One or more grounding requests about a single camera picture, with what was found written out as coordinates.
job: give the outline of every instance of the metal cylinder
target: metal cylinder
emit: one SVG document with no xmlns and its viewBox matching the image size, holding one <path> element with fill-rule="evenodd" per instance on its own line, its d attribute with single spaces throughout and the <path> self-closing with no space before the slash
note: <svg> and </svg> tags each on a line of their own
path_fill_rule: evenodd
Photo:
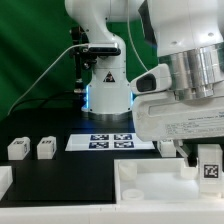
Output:
<svg viewBox="0 0 224 224">
<path fill-rule="evenodd" d="M 213 95 L 213 84 L 224 80 L 224 43 L 159 58 L 169 66 L 177 100 Z"/>
</svg>

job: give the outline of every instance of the blue light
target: blue light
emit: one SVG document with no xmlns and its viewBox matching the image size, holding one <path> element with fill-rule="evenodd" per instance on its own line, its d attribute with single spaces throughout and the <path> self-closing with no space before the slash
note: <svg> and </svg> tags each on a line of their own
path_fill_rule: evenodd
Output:
<svg viewBox="0 0 224 224">
<path fill-rule="evenodd" d="M 133 95 L 133 93 L 131 92 L 131 106 L 133 106 L 133 103 L 134 103 L 134 95 Z"/>
<path fill-rule="evenodd" d="M 89 108 L 89 86 L 86 86 L 86 104 L 84 106 L 86 109 Z"/>
</svg>

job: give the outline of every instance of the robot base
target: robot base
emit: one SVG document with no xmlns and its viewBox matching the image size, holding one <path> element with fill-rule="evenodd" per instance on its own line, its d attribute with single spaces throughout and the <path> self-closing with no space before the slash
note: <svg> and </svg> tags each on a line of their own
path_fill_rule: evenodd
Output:
<svg viewBox="0 0 224 224">
<path fill-rule="evenodd" d="M 121 114 L 96 114 L 88 111 L 82 110 L 82 116 L 84 118 L 89 118 L 98 121 L 121 121 L 127 120 L 132 117 L 131 111 L 121 113 Z"/>
</svg>

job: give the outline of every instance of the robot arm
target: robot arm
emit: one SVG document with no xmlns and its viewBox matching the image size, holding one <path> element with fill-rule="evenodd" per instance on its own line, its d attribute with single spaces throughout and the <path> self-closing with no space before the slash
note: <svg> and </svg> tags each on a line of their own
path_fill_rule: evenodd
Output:
<svg viewBox="0 0 224 224">
<path fill-rule="evenodd" d="M 130 19 L 139 18 L 137 9 L 143 0 L 129 0 Z M 93 66 L 92 80 L 87 86 L 86 106 L 88 117 L 100 120 L 118 120 L 129 115 L 132 107 L 130 84 L 126 79 L 126 46 L 111 33 L 106 22 L 127 21 L 127 1 L 121 0 L 65 0 L 68 14 L 86 32 L 89 53 L 109 52 L 99 56 Z"/>
<path fill-rule="evenodd" d="M 147 4 L 159 63 L 168 65 L 172 85 L 168 91 L 135 99 L 138 137 L 149 141 L 223 136 L 224 43 L 218 19 L 222 1 L 148 0 Z"/>
</svg>

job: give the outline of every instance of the cable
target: cable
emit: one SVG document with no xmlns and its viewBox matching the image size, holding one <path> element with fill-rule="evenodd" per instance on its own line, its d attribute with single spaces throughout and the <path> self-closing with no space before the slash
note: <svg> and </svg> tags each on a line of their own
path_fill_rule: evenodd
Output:
<svg viewBox="0 0 224 224">
<path fill-rule="evenodd" d="M 128 27 L 128 36 L 129 36 L 129 39 L 130 39 L 130 42 L 131 42 L 131 46 L 132 46 L 132 49 L 138 59 L 138 61 L 140 62 L 140 64 L 142 65 L 142 67 L 145 69 L 145 71 L 147 72 L 148 69 L 146 68 L 146 66 L 144 65 L 144 63 L 142 62 L 141 58 L 139 57 L 138 55 L 138 52 L 135 48 L 135 45 L 133 43 L 133 39 L 132 39 L 132 36 L 131 36 L 131 29 L 130 29 L 130 0 L 128 0 L 128 21 L 127 21 L 127 27 Z"/>
<path fill-rule="evenodd" d="M 54 94 L 54 95 L 52 95 L 52 96 L 46 98 L 46 99 L 44 100 L 44 102 L 42 102 L 42 103 L 38 106 L 38 108 L 42 108 L 45 104 L 48 103 L 48 101 L 50 101 L 50 100 L 52 100 L 52 99 L 54 99 L 54 98 L 57 98 L 57 97 L 59 97 L 59 96 L 66 95 L 66 94 L 75 94 L 75 93 L 74 93 L 74 91 L 64 91 L 64 92 L 56 93 L 56 94 Z"/>
<path fill-rule="evenodd" d="M 64 99 L 48 99 L 48 98 L 37 98 L 37 99 L 27 99 L 27 100 L 23 100 L 23 101 L 20 101 L 19 103 L 17 103 L 15 106 L 12 107 L 11 109 L 11 112 L 10 114 L 12 114 L 14 112 L 14 110 L 20 106 L 21 104 L 24 104 L 24 103 L 29 103 L 29 102 L 35 102 L 35 101 L 51 101 L 51 100 L 55 100 L 55 101 L 64 101 L 64 100 L 71 100 L 73 101 L 74 99 L 68 99 L 68 98 L 64 98 Z"/>
<path fill-rule="evenodd" d="M 11 110 L 12 108 L 21 100 L 23 99 L 36 85 L 38 82 L 40 82 L 40 80 L 57 64 L 57 62 L 72 48 L 76 48 L 76 47 L 82 47 L 82 46 L 88 46 L 88 44 L 79 44 L 79 45 L 73 45 L 69 48 L 67 48 L 49 67 L 48 69 L 33 83 L 33 85 L 22 95 L 20 96 L 11 106 L 11 108 L 9 109 L 8 115 L 11 114 Z"/>
</svg>

